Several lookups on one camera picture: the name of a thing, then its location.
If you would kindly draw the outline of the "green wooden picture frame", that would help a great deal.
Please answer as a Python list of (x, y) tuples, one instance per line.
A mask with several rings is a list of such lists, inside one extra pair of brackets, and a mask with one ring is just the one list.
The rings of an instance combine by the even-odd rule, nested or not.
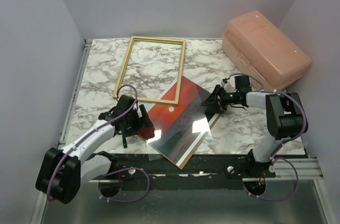
[(186, 40), (132, 36), (118, 74), (113, 98), (123, 84), (137, 89), (138, 100), (148, 103), (179, 103)]

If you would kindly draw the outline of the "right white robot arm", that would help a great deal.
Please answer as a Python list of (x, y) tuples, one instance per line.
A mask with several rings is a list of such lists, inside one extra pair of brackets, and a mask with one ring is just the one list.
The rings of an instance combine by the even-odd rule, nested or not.
[(261, 108), (266, 111), (267, 135), (245, 157), (241, 173), (258, 177), (274, 163), (277, 152), (287, 143), (308, 130), (308, 120), (297, 93), (278, 90), (253, 91), (250, 79), (242, 73), (230, 75), (215, 86), (210, 96), (202, 102), (206, 111), (223, 114), (227, 107)]

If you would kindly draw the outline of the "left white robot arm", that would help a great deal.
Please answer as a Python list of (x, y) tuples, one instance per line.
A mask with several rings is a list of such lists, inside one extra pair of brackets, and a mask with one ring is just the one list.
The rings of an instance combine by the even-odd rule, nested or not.
[(44, 155), (36, 180), (37, 190), (48, 201), (70, 203), (80, 186), (91, 179), (117, 175), (118, 166), (106, 152), (95, 151), (116, 135), (123, 139), (140, 135), (154, 137), (155, 129), (144, 105), (122, 95), (115, 107), (99, 114), (98, 120), (80, 138), (61, 149), (50, 148)]

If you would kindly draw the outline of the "small green screwdriver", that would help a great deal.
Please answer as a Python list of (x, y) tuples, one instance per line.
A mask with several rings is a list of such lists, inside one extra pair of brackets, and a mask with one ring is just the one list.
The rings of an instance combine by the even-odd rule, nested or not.
[(127, 148), (128, 144), (127, 144), (127, 140), (124, 134), (122, 134), (122, 143), (123, 143), (123, 148)]

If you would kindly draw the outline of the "pink plastic storage box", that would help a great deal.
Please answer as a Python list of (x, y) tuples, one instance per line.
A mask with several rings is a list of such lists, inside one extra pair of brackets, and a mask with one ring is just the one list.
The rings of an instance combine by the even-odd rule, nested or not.
[(283, 90), (303, 77), (312, 60), (263, 14), (255, 10), (231, 19), (222, 50), (244, 74), (265, 90)]

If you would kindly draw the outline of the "aluminium rail frame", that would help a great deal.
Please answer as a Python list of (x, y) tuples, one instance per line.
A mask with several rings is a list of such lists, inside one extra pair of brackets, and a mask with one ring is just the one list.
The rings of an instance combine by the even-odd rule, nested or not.
[[(40, 153), (45, 153), (51, 147), (59, 147), (61, 145), (64, 145), (66, 142), (66, 134), (68, 133), (68, 130), (70, 128), (71, 118), (75, 110), (75, 103), (76, 103), (78, 94), (80, 92), (79, 88), (80, 88), (80, 84), (81, 84), (81, 81), (84, 75), (85, 66), (86, 66), (86, 63), (89, 57), (89, 52), (90, 52), (92, 42), (93, 42), (93, 39), (82, 40), (81, 53), (79, 54), (80, 61), (76, 67), (76, 76), (74, 77), (74, 80), (71, 81), (72, 91), (71, 93), (68, 93), (67, 95), (68, 96), (67, 111), (65, 112), (65, 115), (63, 116), (64, 118), (63, 118), (62, 127), (58, 130), (57, 141), (53, 142), (51, 146), (46, 148), (44, 151), (41, 151)], [(39, 191), (29, 223), (41, 223), (41, 221), (43, 220), (46, 203), (47, 203), (46, 194)]]

